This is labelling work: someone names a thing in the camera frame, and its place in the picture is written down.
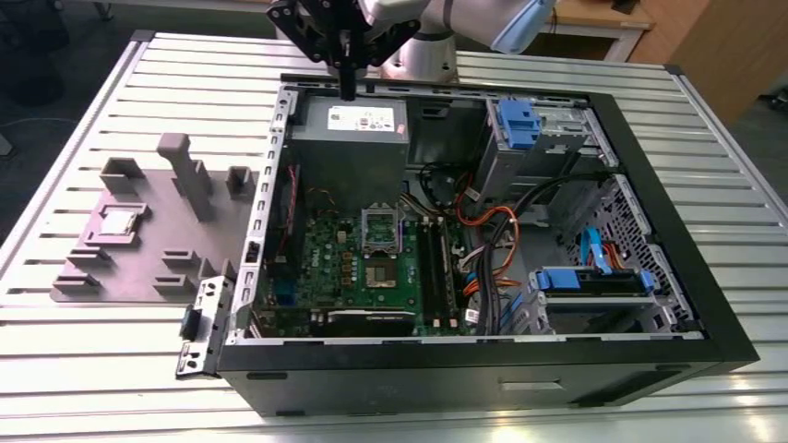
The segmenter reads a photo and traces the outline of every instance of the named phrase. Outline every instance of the aluminum work table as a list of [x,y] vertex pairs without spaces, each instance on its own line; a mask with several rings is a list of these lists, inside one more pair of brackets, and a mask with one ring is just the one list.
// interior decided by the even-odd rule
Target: aluminum work table
[[50,282],[104,189],[106,158],[166,169],[154,152],[166,131],[190,134],[209,170],[265,165],[282,72],[324,71],[289,42],[157,33],[129,43],[0,249],[0,436],[788,440],[788,212],[692,86],[660,66],[458,54],[464,83],[616,97],[761,356],[734,374],[693,379],[620,408],[264,420],[222,380],[174,380],[181,306],[52,302]]

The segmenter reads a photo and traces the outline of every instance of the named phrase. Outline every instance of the power supply label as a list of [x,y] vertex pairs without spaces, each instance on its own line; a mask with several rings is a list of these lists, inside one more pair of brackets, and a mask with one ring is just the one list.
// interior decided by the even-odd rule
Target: power supply label
[[361,106],[330,106],[329,129],[333,131],[393,132],[394,109]]

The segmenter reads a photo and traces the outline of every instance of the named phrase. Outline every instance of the motherboard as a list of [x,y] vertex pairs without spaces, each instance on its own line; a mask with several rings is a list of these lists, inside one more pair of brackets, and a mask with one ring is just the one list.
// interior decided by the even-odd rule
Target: motherboard
[[450,270],[458,227],[406,218],[398,210],[392,218],[369,211],[360,217],[324,212],[308,220],[297,277],[269,279],[256,309],[262,336],[320,336],[326,325],[340,336],[366,326],[372,335],[468,332],[457,321]]

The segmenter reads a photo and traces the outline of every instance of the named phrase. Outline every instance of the ram slot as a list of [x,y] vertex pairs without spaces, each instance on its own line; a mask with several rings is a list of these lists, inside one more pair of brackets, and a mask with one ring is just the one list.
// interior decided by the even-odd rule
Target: ram slot
[[446,289],[446,279],[445,276],[450,272],[448,268],[448,264],[444,260],[444,252],[442,249],[442,236],[441,236],[441,229],[442,225],[430,224],[429,225],[429,256],[432,257],[432,269],[433,269],[433,284],[434,284],[434,297],[437,299],[437,318],[441,320],[441,326],[449,326],[449,304],[448,304],[448,294],[445,292]]
[[432,230],[429,225],[418,226],[418,276],[421,280],[421,305],[425,326],[441,325],[441,291],[438,286],[438,274],[441,269],[434,265],[434,247],[432,243]]
[[442,286],[442,295],[445,299],[445,318],[448,325],[456,328],[458,325],[457,321],[457,302],[454,300],[454,272],[452,267],[452,254],[448,237],[448,228],[445,222],[440,222],[438,233],[441,237],[441,258],[442,258],[442,276],[445,285]]

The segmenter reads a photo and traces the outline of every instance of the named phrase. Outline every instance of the wooden cabinet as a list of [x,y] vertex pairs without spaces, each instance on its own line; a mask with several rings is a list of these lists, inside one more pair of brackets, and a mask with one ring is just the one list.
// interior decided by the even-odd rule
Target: wooden cabinet
[[629,61],[678,65],[725,123],[788,68],[788,2],[640,0],[656,22]]

